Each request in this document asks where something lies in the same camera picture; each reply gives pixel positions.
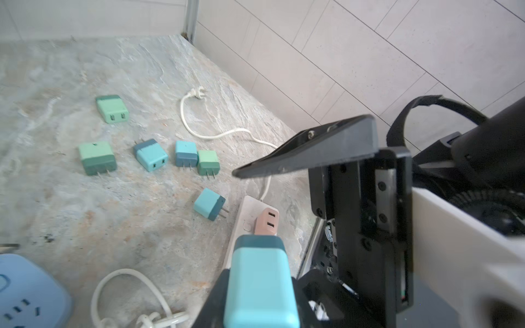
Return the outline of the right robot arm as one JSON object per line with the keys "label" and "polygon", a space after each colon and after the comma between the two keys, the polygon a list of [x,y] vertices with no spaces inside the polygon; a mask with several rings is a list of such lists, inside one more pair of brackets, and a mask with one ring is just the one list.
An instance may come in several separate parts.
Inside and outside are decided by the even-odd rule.
{"label": "right robot arm", "polygon": [[410,101],[380,147],[373,116],[303,130],[237,168],[307,170],[332,232],[330,273],[295,282],[304,327],[395,327],[418,276],[462,327],[524,326],[524,101],[487,117],[441,95]]}

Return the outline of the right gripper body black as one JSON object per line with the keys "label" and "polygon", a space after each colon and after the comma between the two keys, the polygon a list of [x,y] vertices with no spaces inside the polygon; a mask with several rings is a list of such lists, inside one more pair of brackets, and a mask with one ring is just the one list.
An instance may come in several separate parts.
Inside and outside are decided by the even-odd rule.
{"label": "right gripper body black", "polygon": [[302,276],[328,280],[310,301],[317,318],[326,327],[395,327],[414,303],[410,151],[383,148],[308,177],[317,222]]}

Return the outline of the white long power strip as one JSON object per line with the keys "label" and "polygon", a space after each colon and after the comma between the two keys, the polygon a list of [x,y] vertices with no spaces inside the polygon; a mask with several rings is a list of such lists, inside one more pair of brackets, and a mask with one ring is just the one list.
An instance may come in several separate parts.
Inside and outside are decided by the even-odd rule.
{"label": "white long power strip", "polygon": [[278,211],[278,209],[251,196],[246,195],[246,197],[243,198],[232,230],[231,239],[228,243],[222,269],[229,269],[231,267],[236,240],[243,235],[254,235],[256,219],[266,208]]}

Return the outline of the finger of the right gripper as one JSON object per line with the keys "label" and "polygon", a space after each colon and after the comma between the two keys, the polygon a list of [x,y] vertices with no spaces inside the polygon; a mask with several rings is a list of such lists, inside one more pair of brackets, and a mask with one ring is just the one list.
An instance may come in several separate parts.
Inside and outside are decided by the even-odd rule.
{"label": "finger of the right gripper", "polygon": [[377,125],[361,115],[299,132],[271,154],[232,171],[235,178],[261,178],[370,159],[379,152]]}

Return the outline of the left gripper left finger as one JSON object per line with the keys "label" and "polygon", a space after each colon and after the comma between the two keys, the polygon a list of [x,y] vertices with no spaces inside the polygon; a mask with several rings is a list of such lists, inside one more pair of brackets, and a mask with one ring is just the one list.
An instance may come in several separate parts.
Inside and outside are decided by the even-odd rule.
{"label": "left gripper left finger", "polygon": [[223,328],[230,270],[224,269],[211,289],[192,328]]}

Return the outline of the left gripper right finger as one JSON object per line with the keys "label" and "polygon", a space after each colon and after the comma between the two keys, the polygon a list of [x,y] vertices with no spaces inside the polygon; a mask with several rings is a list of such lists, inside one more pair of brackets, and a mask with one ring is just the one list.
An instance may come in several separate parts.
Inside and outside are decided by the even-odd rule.
{"label": "left gripper right finger", "polygon": [[302,276],[292,278],[300,327],[326,327],[327,321],[320,321],[310,305],[310,301],[318,301],[322,292],[322,284],[328,280],[325,276]]}

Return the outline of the pink plug adapter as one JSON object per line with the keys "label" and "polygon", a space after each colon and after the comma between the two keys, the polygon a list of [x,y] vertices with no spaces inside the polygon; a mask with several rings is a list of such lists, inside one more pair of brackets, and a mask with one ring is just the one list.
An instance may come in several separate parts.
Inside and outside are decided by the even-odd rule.
{"label": "pink plug adapter", "polygon": [[279,218],[280,214],[277,210],[266,208],[256,219],[254,234],[276,236]]}

